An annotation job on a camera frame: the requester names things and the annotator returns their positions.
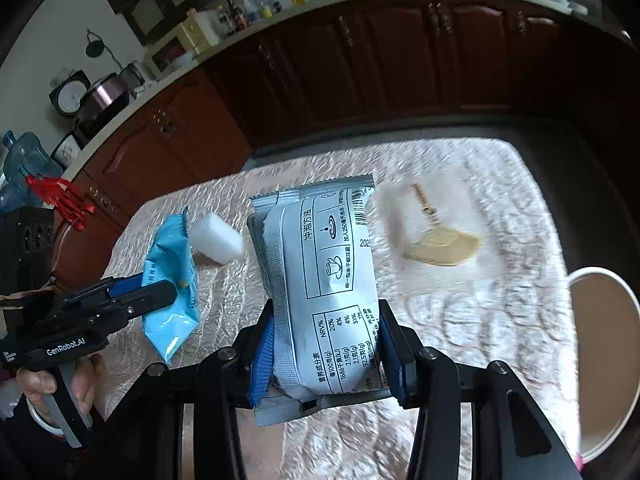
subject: white rim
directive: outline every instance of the white rim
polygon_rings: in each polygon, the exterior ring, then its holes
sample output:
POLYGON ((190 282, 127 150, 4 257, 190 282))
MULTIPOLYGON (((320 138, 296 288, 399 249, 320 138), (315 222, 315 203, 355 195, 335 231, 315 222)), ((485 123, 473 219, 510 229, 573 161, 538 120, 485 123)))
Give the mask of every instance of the white rim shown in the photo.
MULTIPOLYGON (((575 283, 577 280, 579 280, 580 278, 583 278, 584 276, 588 276, 589 274, 603 274, 604 276, 612 278, 619 285, 621 285, 622 288, 625 289, 628 296, 631 298, 631 301, 633 301, 633 304, 636 307, 636 314, 638 314, 638 317, 640 318, 640 304, 638 303, 638 298, 636 298, 636 295, 631 290, 631 287, 626 284, 626 281, 620 278, 620 276, 618 276, 615 272, 612 272, 609 269, 604 269, 603 267, 583 267, 581 269, 574 270, 574 272, 569 274, 569 288, 571 288, 571 285, 575 283)), ((625 418, 622 419, 622 421, 611 431, 611 433, 609 433, 609 435, 606 436, 597 446, 594 446, 590 452, 581 456, 583 463, 590 462, 594 458, 600 456, 601 453, 603 453, 604 450, 606 450, 607 447, 609 447, 611 443, 618 437, 618 435, 622 432, 622 430, 626 426, 626 423, 628 422, 629 417, 631 417, 631 413, 633 413, 633 410, 636 407, 636 402, 638 402, 638 396, 640 396, 640 378, 638 378, 638 386, 636 386, 636 394, 634 396, 634 401, 631 403, 631 406, 626 412, 625 418)))

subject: barcode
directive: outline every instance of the barcode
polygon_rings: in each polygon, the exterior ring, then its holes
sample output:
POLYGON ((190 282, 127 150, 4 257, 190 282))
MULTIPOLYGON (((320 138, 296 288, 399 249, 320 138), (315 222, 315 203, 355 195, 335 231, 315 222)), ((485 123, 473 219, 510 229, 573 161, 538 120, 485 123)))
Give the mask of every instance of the barcode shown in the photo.
POLYGON ((367 216, 364 214, 364 191, 361 189, 354 189, 351 191, 351 203, 353 204, 353 217, 355 218, 356 225, 367 225, 367 216))

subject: cabinet door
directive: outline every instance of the cabinet door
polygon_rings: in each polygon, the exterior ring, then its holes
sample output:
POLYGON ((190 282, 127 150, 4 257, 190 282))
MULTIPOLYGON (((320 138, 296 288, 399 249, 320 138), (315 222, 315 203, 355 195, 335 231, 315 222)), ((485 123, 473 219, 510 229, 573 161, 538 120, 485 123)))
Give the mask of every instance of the cabinet door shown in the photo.
POLYGON ((253 149, 289 137, 296 121, 286 86, 259 36, 230 46, 204 69, 253 149))
POLYGON ((192 70, 170 89, 160 95, 152 128, 189 168, 192 184, 240 171, 249 144, 204 71, 192 70))
POLYGON ((440 111, 437 60, 424 7, 415 0, 362 2, 359 20, 357 35, 364 37, 384 116, 440 111))
POLYGON ((152 198, 195 184, 189 168, 161 135, 151 101, 98 149, 85 170, 130 215, 152 198))
POLYGON ((492 3, 438 5, 449 59, 443 80, 461 108, 502 109, 509 99, 508 15, 492 3))
POLYGON ((95 212, 86 215, 83 231, 76 231, 54 213, 56 238, 53 248, 51 273, 63 290, 74 290, 100 280, 111 258, 111 250, 123 228, 105 212, 90 189, 97 184, 84 171, 80 171, 74 184, 87 193, 86 200, 95 206, 95 212))
POLYGON ((303 129, 318 131, 366 118, 362 89, 354 76, 355 46, 348 21, 339 9, 323 9, 265 34, 303 115, 303 129))
POLYGON ((558 17, 539 6, 514 4, 511 12, 511 81, 513 103, 535 110, 564 106, 566 45, 558 17))

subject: blue snack packet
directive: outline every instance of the blue snack packet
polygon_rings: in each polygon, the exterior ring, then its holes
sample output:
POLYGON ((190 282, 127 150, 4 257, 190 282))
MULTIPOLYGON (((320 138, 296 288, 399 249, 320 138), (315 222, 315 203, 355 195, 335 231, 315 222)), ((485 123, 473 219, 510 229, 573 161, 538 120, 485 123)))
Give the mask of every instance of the blue snack packet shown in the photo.
POLYGON ((186 227, 187 209, 169 215, 156 232, 146 257, 142 285, 169 280, 178 296, 173 304, 146 314, 142 327, 164 362, 171 357, 200 324, 198 311, 198 275, 196 273, 186 227))

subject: cabinet handle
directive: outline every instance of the cabinet handle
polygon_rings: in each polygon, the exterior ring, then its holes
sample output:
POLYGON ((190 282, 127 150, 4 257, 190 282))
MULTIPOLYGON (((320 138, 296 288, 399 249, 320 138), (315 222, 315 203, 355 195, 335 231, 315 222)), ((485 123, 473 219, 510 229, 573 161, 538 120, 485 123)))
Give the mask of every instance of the cabinet handle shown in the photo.
POLYGON ((162 135, 165 139, 168 139, 175 133, 175 123, 163 110, 159 109, 154 114, 153 120, 158 123, 160 135, 162 135))
POLYGON ((447 31, 447 34, 453 34, 453 27, 451 25, 451 18, 449 15, 443 10, 442 4, 438 4, 438 10, 440 11, 440 16, 442 17, 442 24, 444 25, 444 29, 447 31))
POLYGON ((90 187, 89 192, 98 202, 102 204, 104 208, 109 209, 111 212, 116 214, 118 213, 118 211, 120 211, 118 205, 96 187, 90 187))
POLYGON ((269 70, 271 70, 272 72, 275 72, 276 67, 273 64, 273 59, 271 59, 271 53, 267 50, 267 48, 262 43, 258 44, 258 52, 260 52, 260 55, 262 56, 262 58, 267 62, 267 65, 269 66, 269 70))
POLYGON ((523 38, 527 35, 527 20, 522 11, 518 12, 518 32, 523 38))
POLYGON ((344 41, 347 42, 347 45, 353 46, 353 38, 351 37, 351 31, 349 30, 349 25, 344 21, 343 16, 338 16, 338 22, 340 23, 340 28, 342 29, 342 35, 344 36, 344 41))
POLYGON ((429 19, 431 20, 431 27, 433 27, 433 32, 436 36, 440 35, 440 19, 438 17, 438 13, 436 12, 436 8, 433 4, 429 4, 429 19))

